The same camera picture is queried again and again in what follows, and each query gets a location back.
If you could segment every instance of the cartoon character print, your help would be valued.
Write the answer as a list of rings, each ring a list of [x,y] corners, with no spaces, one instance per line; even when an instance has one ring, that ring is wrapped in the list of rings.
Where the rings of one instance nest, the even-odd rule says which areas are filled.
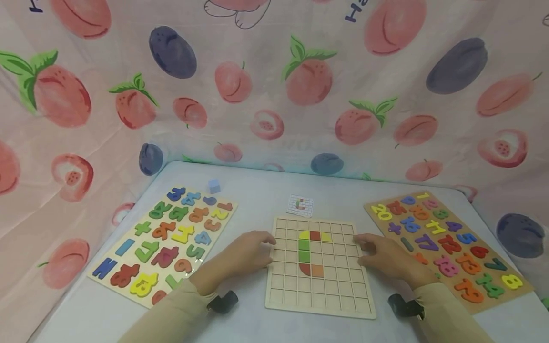
[[[218,18],[234,17],[236,26],[251,29],[257,25],[271,4],[271,0],[209,0],[204,10]]]

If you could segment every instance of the foam number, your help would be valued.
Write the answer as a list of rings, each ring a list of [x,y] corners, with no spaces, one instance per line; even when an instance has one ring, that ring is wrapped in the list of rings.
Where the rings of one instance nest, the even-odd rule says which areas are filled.
[[[521,279],[519,279],[516,275],[503,275],[501,277],[501,280],[505,284],[505,286],[509,287],[512,290],[515,290],[519,287],[522,287],[524,284]]]
[[[456,262],[459,263],[461,268],[469,275],[477,275],[482,271],[480,264],[468,253],[464,253],[462,257],[456,258]]]
[[[160,243],[157,242],[157,241],[154,242],[154,243],[144,241],[143,243],[141,243],[141,247],[143,247],[145,249],[148,249],[149,251],[147,253],[144,253],[143,250],[141,250],[141,248],[137,248],[136,249],[137,258],[141,262],[147,263],[147,261],[149,261],[149,259],[152,257],[152,255],[158,250],[159,245],[160,245]]]
[[[439,251],[438,245],[436,245],[427,234],[423,234],[423,236],[416,238],[414,242],[416,242],[421,249]]]
[[[484,277],[482,279],[477,279],[475,282],[477,285],[482,285],[482,287],[484,287],[486,292],[488,292],[488,297],[490,298],[499,299],[500,296],[505,293],[503,288],[492,283],[492,276],[489,274],[484,273]]]
[[[413,213],[413,216],[419,220],[427,220],[429,219],[429,213],[427,213],[423,207],[416,205],[414,207],[410,208],[410,212]]]
[[[180,226],[177,228],[181,235],[172,235],[172,239],[181,244],[186,244],[189,241],[189,236],[194,234],[194,226]]]
[[[387,208],[391,210],[391,213],[395,216],[399,216],[407,212],[406,209],[400,205],[398,200],[395,200],[394,203],[387,204]]]
[[[406,229],[406,231],[410,232],[410,233],[415,233],[417,232],[419,229],[421,229],[421,226],[414,223],[414,218],[413,217],[408,217],[406,219],[403,219],[400,221],[400,223],[402,225],[404,225],[404,228]]]
[[[390,220],[393,215],[387,212],[387,207],[383,204],[378,204],[377,206],[370,207],[375,214],[378,215],[378,218],[381,220]]]
[[[461,251],[461,245],[457,244],[450,235],[446,235],[446,237],[439,239],[439,243],[442,244],[442,248],[450,255],[454,252]]]
[[[462,283],[459,283],[453,287],[457,291],[464,290],[461,297],[472,303],[481,303],[484,301],[484,295],[473,286],[473,283],[469,279],[463,279]]]
[[[472,242],[477,241],[477,238],[475,236],[473,236],[473,234],[471,234],[471,233],[456,235],[456,237],[463,244],[471,244]]]
[[[153,287],[158,283],[158,274],[151,275],[141,273],[137,280],[130,287],[130,294],[135,294],[140,298],[144,298],[150,294]]]
[[[434,231],[431,231],[432,234],[434,235],[438,235],[439,233],[443,233],[443,232],[446,232],[446,229],[443,228],[442,226],[440,226],[440,223],[439,222],[435,222],[434,220],[431,219],[431,222],[429,224],[426,224],[425,227],[427,228],[431,228],[431,227],[434,227],[436,228],[436,230]]]
[[[172,188],[172,191],[166,194],[168,199],[171,201],[179,201],[181,199],[181,196],[185,194],[185,187],[182,188]]]

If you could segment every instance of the wooden grid board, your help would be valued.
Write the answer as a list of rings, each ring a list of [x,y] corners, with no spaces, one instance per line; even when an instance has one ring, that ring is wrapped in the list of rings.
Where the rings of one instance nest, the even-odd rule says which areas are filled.
[[[351,222],[297,217],[274,219],[265,307],[375,319],[366,270]]]
[[[151,308],[197,270],[237,207],[227,199],[174,187],[88,276]]]
[[[430,192],[364,205],[382,233],[428,266],[471,314],[533,287]]]

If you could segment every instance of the blue cube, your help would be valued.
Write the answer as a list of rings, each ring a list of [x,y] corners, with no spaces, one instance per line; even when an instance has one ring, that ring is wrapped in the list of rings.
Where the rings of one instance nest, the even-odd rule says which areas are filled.
[[[213,179],[208,181],[208,188],[210,189],[210,194],[215,194],[221,192],[221,186],[219,185],[218,179]]]

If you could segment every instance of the grid square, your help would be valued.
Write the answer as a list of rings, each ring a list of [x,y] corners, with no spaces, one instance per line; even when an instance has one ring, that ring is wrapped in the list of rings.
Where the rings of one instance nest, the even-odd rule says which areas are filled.
[[[341,304],[339,302],[339,296],[327,295],[326,296],[326,308],[329,310],[340,310]]]
[[[339,294],[352,296],[352,286],[350,282],[339,282]]]
[[[353,283],[352,292],[355,296],[367,298],[368,292],[366,291],[366,285],[363,283]]]
[[[349,274],[349,270],[346,268],[337,268],[338,270],[338,280],[340,281],[350,281],[351,275]]]

